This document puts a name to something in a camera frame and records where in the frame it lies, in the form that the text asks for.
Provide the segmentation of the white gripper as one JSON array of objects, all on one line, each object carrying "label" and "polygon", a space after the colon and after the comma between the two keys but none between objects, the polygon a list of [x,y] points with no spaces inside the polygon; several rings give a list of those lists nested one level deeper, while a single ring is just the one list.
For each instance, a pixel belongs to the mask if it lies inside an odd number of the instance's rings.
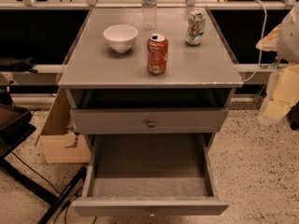
[{"label": "white gripper", "polygon": [[[277,25],[256,44],[256,48],[263,51],[276,51],[279,29],[280,25]],[[258,119],[263,125],[275,124],[285,118],[298,102],[299,64],[291,63],[270,75],[266,97],[261,105]]]}]

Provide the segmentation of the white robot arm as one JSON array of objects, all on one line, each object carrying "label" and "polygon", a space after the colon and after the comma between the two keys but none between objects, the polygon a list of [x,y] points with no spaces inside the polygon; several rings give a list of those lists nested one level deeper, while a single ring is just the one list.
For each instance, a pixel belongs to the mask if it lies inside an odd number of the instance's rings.
[{"label": "white robot arm", "polygon": [[268,80],[259,121],[270,125],[282,120],[299,103],[299,4],[256,44],[256,48],[275,51],[280,59],[289,63]]}]

